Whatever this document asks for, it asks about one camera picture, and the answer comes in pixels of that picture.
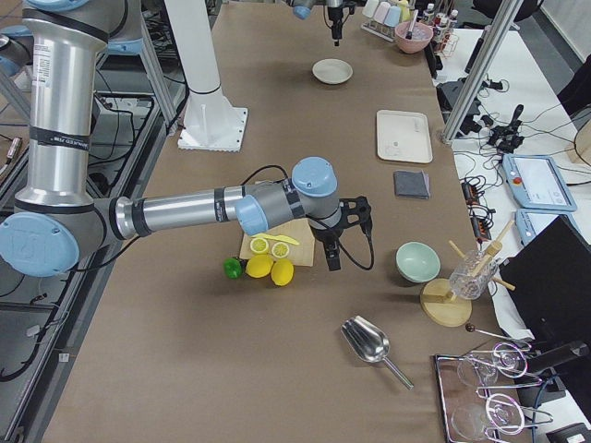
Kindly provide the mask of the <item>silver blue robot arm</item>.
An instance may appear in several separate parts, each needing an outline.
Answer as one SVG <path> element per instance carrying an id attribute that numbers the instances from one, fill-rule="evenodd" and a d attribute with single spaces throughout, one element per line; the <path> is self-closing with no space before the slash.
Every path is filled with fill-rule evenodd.
<path id="1" fill-rule="evenodd" d="M 338 47 L 343 38 L 344 23 L 355 14 L 357 1 L 345 0 L 287 0 L 285 3 L 292 8 L 293 14 L 299 19 L 307 19 L 314 6 L 322 7 L 325 25 L 331 30 L 333 44 Z"/>
<path id="2" fill-rule="evenodd" d="M 367 200 L 340 198 L 321 157 L 301 160 L 280 181 L 162 198 L 92 198 L 86 179 L 96 59 L 143 50 L 141 4 L 27 1 L 22 17 L 33 37 L 28 177 L 1 224 L 1 256 L 14 270 L 53 277 L 118 240 L 229 221 L 255 235 L 295 219 L 308 220 L 336 270 L 342 232 L 359 226 L 370 234 Z"/>

